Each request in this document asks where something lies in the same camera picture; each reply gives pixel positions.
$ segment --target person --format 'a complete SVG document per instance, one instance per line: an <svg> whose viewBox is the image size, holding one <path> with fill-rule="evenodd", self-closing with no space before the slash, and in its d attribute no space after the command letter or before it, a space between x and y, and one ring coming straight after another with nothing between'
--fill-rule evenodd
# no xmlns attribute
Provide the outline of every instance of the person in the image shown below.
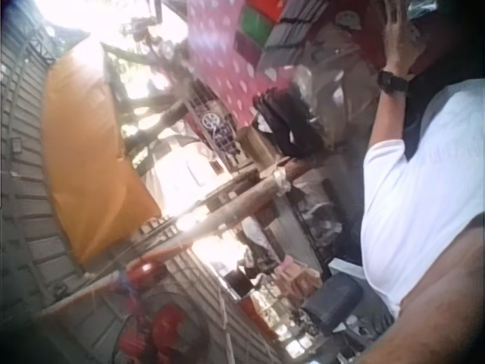
<svg viewBox="0 0 485 364"><path fill-rule="evenodd" d="M405 0L386 0L386 73L364 160L361 228L368 283L396 323L356 362L463 362L483 333L485 80L438 92L409 160L402 140L405 79L423 52Z"/></svg>

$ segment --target bright sky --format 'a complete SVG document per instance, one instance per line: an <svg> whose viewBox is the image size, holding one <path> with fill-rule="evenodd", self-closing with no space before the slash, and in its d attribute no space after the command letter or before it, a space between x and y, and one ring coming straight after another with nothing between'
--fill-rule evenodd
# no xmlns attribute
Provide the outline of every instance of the bright sky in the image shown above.
<svg viewBox="0 0 485 364"><path fill-rule="evenodd" d="M125 0L125 6L109 6L96 0L34 0L46 20L68 28L90 32L103 41L119 36L121 24L132 17L148 17L149 9L140 0ZM161 35L178 43L187 37L187 25L174 12L163 6Z"/></svg>

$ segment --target polka dot fabric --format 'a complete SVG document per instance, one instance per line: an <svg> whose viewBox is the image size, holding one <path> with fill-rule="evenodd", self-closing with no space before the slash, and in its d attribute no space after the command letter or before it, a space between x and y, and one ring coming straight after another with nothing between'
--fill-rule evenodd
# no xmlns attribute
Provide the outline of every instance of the polka dot fabric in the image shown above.
<svg viewBox="0 0 485 364"><path fill-rule="evenodd" d="M240 127L254 117L252 97L271 87L285 88L293 69L256 72L233 49L244 0L188 0L189 50L192 66L209 85Z"/></svg>

